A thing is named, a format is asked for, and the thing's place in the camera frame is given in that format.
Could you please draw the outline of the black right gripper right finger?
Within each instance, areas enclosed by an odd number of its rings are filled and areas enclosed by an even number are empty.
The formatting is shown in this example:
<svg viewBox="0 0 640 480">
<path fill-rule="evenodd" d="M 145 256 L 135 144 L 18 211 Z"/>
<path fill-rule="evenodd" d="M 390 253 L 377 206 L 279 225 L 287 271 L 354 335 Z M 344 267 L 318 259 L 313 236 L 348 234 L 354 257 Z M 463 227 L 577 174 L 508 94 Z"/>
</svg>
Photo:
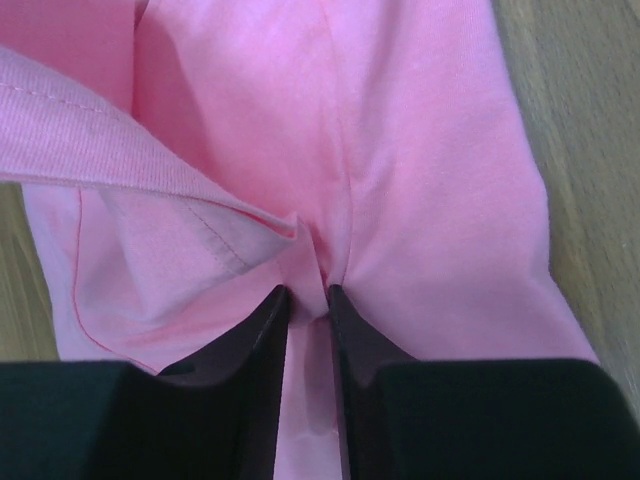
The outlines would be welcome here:
<svg viewBox="0 0 640 480">
<path fill-rule="evenodd" d="M 346 479 L 635 479 L 639 427 L 578 359 L 420 361 L 329 290 Z"/>
</svg>

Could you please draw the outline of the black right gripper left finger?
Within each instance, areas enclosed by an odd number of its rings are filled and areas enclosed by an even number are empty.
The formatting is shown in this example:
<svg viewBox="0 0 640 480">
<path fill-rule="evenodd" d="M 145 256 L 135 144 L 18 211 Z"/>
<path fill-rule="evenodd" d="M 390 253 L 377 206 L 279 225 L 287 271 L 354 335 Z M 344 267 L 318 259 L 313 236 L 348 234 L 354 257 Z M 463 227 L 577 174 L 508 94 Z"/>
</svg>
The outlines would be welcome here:
<svg viewBox="0 0 640 480">
<path fill-rule="evenodd" d="M 121 361 L 1 367 L 5 479 L 270 479 L 290 295 L 150 374 Z"/>
</svg>

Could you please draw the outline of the pink t-shirt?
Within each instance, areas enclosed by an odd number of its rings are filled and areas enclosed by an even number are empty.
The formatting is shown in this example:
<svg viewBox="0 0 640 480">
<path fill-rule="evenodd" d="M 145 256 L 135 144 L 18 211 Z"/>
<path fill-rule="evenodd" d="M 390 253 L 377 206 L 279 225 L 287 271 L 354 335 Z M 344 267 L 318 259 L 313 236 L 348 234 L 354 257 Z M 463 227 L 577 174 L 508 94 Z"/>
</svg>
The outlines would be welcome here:
<svg viewBox="0 0 640 480">
<path fill-rule="evenodd" d="M 1 177 L 64 360 L 294 297 L 275 475 L 341 475 L 326 292 L 420 359 L 595 355 L 486 1 L 5 1 Z"/>
</svg>

